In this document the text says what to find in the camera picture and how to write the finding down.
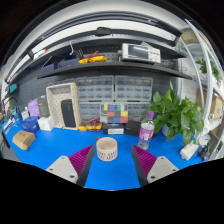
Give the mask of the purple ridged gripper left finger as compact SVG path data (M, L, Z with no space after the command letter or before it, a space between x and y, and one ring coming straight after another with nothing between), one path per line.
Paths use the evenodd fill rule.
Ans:
M95 146L87 146L69 157L60 156L47 168L47 171L83 187L94 155Z

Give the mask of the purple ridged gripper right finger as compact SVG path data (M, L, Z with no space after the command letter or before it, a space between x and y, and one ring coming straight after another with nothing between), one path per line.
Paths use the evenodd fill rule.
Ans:
M131 155L141 187L178 171L165 156L156 157L138 146L132 146Z

